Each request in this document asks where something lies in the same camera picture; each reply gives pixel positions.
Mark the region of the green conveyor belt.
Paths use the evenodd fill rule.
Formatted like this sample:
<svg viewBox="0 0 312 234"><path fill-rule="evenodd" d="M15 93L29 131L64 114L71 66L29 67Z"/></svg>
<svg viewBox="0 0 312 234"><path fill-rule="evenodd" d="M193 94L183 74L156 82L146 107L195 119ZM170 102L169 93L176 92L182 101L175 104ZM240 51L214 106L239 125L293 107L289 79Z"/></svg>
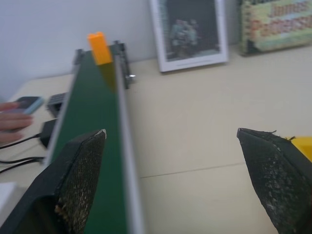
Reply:
<svg viewBox="0 0 312 234"><path fill-rule="evenodd" d="M76 136L106 130L97 190L85 234L146 234L140 181L126 91L134 75L124 43L115 41L113 62L98 66L90 51L79 52L48 146L45 164L54 161Z"/></svg>

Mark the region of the black power adapter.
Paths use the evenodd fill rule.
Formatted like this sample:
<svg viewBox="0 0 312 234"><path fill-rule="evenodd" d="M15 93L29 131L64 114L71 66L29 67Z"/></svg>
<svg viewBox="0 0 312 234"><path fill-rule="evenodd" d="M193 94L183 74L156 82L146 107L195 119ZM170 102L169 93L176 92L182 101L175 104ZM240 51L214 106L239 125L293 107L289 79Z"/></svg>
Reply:
<svg viewBox="0 0 312 234"><path fill-rule="evenodd" d="M45 148L48 148L57 120L56 118L43 123L41 133L39 134L39 140Z"/></svg>

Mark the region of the colourful printed box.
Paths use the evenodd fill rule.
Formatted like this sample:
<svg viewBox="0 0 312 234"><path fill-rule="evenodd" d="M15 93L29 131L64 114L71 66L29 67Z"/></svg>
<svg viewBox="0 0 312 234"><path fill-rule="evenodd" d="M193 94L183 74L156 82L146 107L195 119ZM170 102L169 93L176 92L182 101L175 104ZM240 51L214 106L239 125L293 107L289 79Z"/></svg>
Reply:
<svg viewBox="0 0 312 234"><path fill-rule="evenodd" d="M243 56L312 44L312 0L237 0Z"/></svg>

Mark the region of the white framed picture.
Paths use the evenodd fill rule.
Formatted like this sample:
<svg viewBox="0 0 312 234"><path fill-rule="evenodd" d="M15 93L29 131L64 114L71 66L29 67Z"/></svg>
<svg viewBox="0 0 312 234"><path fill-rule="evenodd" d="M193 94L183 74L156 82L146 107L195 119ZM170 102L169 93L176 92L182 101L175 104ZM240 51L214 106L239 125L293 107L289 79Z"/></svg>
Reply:
<svg viewBox="0 0 312 234"><path fill-rule="evenodd" d="M229 60L224 0L149 0L160 72Z"/></svg>

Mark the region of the light blue phone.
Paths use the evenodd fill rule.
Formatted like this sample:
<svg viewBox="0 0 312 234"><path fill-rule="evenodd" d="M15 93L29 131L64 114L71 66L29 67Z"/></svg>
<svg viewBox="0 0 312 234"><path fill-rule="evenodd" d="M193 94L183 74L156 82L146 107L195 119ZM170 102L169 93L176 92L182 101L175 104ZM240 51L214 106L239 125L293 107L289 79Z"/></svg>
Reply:
<svg viewBox="0 0 312 234"><path fill-rule="evenodd" d="M3 111L3 113L22 113L31 115L44 103L44 99L42 97L20 97L16 102L19 104L18 108Z"/></svg>

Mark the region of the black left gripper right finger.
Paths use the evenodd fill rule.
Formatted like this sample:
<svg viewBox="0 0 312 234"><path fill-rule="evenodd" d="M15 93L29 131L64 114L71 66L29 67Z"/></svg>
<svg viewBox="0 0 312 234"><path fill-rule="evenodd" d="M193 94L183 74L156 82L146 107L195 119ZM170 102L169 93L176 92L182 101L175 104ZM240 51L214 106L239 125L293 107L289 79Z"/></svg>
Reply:
<svg viewBox="0 0 312 234"><path fill-rule="evenodd" d="M312 234L312 163L291 137L237 130L253 188L278 234Z"/></svg>

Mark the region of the yellow plastic bin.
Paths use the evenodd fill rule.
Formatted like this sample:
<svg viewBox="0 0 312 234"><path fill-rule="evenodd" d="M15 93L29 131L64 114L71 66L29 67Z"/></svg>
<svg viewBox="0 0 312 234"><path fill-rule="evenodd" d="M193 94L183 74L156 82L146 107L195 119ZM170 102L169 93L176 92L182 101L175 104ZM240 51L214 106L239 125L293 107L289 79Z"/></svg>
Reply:
<svg viewBox="0 0 312 234"><path fill-rule="evenodd" d="M312 136L293 136L290 141L312 163Z"/></svg>

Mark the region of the orange toy block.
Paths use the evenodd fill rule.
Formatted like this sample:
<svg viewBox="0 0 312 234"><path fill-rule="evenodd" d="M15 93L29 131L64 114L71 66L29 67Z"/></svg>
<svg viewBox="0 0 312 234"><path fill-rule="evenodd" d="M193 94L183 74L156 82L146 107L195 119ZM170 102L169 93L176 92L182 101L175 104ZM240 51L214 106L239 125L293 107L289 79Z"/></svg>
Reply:
<svg viewBox="0 0 312 234"><path fill-rule="evenodd" d="M110 48L102 32L89 34L87 38L96 65L104 65L113 62Z"/></svg>

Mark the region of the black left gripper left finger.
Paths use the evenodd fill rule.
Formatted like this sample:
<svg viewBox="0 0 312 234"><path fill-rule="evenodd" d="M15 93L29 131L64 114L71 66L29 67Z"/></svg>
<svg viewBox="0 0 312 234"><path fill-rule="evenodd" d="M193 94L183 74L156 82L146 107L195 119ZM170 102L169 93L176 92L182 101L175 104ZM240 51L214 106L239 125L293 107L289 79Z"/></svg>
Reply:
<svg viewBox="0 0 312 234"><path fill-rule="evenodd" d="M0 234L83 234L105 140L104 129L70 140L25 191Z"/></svg>

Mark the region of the person's bare hand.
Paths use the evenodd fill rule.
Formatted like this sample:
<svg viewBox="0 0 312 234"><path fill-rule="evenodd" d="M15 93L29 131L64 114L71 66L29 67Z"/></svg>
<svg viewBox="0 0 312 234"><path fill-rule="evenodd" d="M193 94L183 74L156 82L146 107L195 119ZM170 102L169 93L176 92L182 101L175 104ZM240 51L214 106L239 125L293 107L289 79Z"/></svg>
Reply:
<svg viewBox="0 0 312 234"><path fill-rule="evenodd" d="M17 102L0 103L0 144L15 142L23 138L20 132L12 132L12 130L26 128L33 123L31 115L23 113L5 113L17 109Z"/></svg>

